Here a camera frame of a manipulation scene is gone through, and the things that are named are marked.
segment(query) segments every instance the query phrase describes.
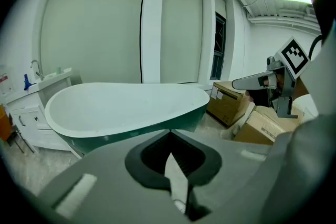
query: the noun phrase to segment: bathtub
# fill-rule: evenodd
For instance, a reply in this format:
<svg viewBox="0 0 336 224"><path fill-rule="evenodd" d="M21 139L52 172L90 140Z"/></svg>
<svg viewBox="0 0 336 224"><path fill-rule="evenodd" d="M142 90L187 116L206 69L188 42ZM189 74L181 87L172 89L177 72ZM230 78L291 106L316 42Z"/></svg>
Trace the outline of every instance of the bathtub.
<svg viewBox="0 0 336 224"><path fill-rule="evenodd" d="M85 83L50 98L50 127L82 153L161 129L194 131L209 95L185 84Z"/></svg>

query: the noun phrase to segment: window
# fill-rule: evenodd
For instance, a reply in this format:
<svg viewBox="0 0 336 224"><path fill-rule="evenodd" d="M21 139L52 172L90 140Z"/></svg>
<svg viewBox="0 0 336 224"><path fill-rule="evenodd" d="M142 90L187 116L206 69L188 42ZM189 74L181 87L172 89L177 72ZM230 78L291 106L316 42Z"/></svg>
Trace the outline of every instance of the window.
<svg viewBox="0 0 336 224"><path fill-rule="evenodd" d="M220 76L222 75L225 35L226 20L220 14L216 13L215 49L210 79L220 79Z"/></svg>

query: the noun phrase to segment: tiled floor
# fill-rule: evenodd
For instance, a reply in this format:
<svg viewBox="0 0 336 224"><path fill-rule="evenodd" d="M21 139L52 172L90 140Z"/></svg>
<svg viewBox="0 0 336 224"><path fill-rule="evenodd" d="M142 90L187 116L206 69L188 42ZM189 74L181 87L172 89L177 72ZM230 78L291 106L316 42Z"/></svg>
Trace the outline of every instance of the tiled floor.
<svg viewBox="0 0 336 224"><path fill-rule="evenodd" d="M237 130L239 126L244 123L246 117L247 116L241 118L236 124L226 129L210 115L205 114L195 132L210 137L220 137L230 140L233 137L233 131ZM69 151L40 148L39 153L34 154L23 141L20 139L17 139L17 141L24 150L24 154L14 143L12 146L4 143L4 153L9 167L12 170L14 180L35 195L38 194L50 180L78 160ZM177 163L171 156L167 162L166 176L169 177L171 181L180 182L179 184L184 186L185 180L180 173L179 167L176 167L176 165ZM182 191L177 191L176 193L176 199L185 199L185 194L182 193Z"/></svg>

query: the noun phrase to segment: cabinet door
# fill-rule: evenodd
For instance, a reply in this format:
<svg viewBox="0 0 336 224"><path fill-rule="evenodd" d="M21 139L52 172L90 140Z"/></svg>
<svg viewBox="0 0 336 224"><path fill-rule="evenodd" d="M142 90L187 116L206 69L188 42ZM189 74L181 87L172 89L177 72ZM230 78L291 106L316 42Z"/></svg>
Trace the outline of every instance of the cabinet door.
<svg viewBox="0 0 336 224"><path fill-rule="evenodd" d="M34 141L34 128L31 125L32 123L25 109L12 111L11 115L13 117L15 125L20 130L22 137L30 143Z"/></svg>
<svg viewBox="0 0 336 224"><path fill-rule="evenodd" d="M29 121L32 123L34 128L51 130L39 105L25 108L24 112L27 114L28 117L30 117Z"/></svg>
<svg viewBox="0 0 336 224"><path fill-rule="evenodd" d="M52 150L70 150L70 146L53 130L37 130L36 135L35 146L51 148Z"/></svg>

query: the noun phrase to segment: window frame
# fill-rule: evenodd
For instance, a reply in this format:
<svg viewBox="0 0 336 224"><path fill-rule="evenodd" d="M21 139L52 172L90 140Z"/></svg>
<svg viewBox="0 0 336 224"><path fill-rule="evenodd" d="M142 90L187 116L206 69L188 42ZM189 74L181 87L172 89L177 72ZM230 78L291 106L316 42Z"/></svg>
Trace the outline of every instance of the window frame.
<svg viewBox="0 0 336 224"><path fill-rule="evenodd" d="M211 68L211 74L210 74L210 80L220 80L220 77L222 75L222 69L223 69L223 64L224 64L224 54L225 54L225 41L226 41L226 19L220 15L219 13L216 12L216 25L217 22L223 24L224 29L223 29L223 39L222 39L222 51L217 51L216 46L214 46L214 58L212 62L212 68Z"/></svg>

